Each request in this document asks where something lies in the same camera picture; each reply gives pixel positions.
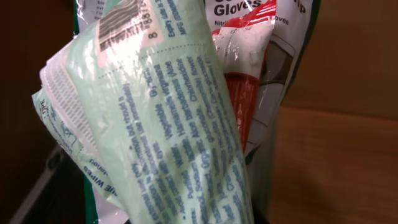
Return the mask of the light green wipes pack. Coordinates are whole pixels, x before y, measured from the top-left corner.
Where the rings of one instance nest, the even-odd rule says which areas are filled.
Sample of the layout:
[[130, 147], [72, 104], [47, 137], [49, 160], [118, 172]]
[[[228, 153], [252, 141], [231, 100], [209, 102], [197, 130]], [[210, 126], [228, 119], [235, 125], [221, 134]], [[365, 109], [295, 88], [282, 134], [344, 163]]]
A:
[[131, 223], [252, 223], [246, 168], [204, 5], [101, 1], [33, 101]]

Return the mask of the green gloves package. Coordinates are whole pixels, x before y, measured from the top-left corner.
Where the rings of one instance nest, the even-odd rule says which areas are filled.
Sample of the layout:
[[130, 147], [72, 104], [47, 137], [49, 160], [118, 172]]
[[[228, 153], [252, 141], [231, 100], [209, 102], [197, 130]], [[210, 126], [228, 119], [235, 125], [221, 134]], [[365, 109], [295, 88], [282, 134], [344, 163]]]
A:
[[[269, 183], [272, 122], [296, 76], [320, 2], [205, 1], [204, 5], [241, 137], [244, 152], [240, 158], [248, 167], [251, 190], [258, 196]], [[156, 64], [149, 73], [155, 81], [143, 100], [128, 93], [122, 103], [144, 160], [132, 165], [139, 183], [147, 171], [165, 173], [163, 143], [176, 139], [175, 160], [185, 166], [178, 172], [184, 194], [192, 197], [208, 184], [223, 197], [232, 176], [226, 175], [223, 184], [216, 178], [224, 173], [226, 151], [213, 149], [205, 154], [204, 160], [212, 163], [207, 173], [200, 161], [191, 160], [197, 134], [212, 137], [222, 146], [232, 145], [224, 137], [226, 123], [219, 108], [205, 115], [193, 107], [203, 90], [208, 92], [207, 100], [215, 98], [210, 64], [203, 57], [185, 55]]]

